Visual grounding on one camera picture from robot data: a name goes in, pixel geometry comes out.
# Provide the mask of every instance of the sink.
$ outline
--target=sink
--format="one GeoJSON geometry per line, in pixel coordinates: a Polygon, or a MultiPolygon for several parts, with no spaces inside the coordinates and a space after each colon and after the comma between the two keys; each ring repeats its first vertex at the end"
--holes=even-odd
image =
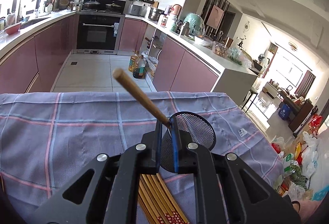
{"type": "Polygon", "coordinates": [[[21,25],[21,27],[19,29],[24,29],[26,27],[29,27],[29,26],[31,26],[33,24],[36,24],[36,23],[38,23],[40,21],[44,21],[44,20],[49,19],[49,18],[50,17],[42,18],[42,19],[33,19],[33,20],[30,20],[30,21],[24,22],[24,23],[22,23],[22,25],[21,25]]]}

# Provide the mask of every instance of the triangular cutout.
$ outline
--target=triangular cutout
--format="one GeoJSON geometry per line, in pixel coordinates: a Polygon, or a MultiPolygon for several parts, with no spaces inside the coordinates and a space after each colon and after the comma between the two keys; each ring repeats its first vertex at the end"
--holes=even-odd
{"type": "Polygon", "coordinates": [[[88,186],[93,178],[95,171],[89,169],[75,183],[73,183],[64,193],[63,198],[80,205],[85,197],[88,186]]]}
{"type": "Polygon", "coordinates": [[[247,171],[240,170],[240,176],[252,204],[266,200],[269,197],[268,193],[254,180],[254,178],[251,177],[251,175],[249,175],[247,171]]]}

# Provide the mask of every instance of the stool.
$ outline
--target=stool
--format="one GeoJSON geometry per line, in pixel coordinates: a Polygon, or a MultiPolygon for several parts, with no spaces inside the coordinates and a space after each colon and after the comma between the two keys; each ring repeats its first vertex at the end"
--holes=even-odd
{"type": "Polygon", "coordinates": [[[249,105],[248,109],[246,110],[246,113],[248,112],[248,110],[250,109],[251,105],[254,103],[254,101],[255,101],[255,99],[257,98],[257,95],[258,95],[257,90],[254,89],[253,87],[251,87],[251,89],[250,89],[249,91],[250,91],[251,95],[249,96],[249,98],[247,99],[247,101],[245,102],[245,104],[243,105],[243,107],[242,107],[241,110],[243,110],[243,108],[246,106],[246,104],[248,103],[248,101],[250,100],[250,98],[251,98],[251,96],[252,96],[253,94],[256,94],[256,96],[255,96],[254,100],[251,102],[251,104],[249,105]]]}

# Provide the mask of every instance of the oven handle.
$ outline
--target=oven handle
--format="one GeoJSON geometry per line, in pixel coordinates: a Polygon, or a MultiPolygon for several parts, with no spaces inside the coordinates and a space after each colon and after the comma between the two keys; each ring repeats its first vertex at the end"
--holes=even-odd
{"type": "Polygon", "coordinates": [[[82,24],[83,26],[101,26],[101,27],[111,27],[114,28],[114,25],[97,25],[97,24],[82,24]]]}

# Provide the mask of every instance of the red bowl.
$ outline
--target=red bowl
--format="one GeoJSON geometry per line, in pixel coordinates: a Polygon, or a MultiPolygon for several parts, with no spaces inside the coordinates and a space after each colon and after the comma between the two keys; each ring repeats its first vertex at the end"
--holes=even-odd
{"type": "Polygon", "coordinates": [[[21,25],[22,25],[22,23],[19,22],[19,23],[13,24],[13,25],[5,28],[6,34],[11,35],[11,34],[17,33],[19,31],[19,28],[21,27],[21,25]]]}

